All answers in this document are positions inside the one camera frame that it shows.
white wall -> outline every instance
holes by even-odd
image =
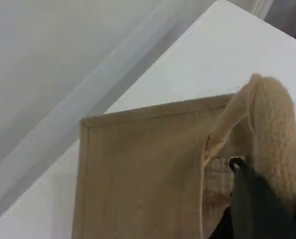
[[[0,217],[0,239],[70,239],[79,141]]]
[[[0,159],[160,2],[0,0]]]

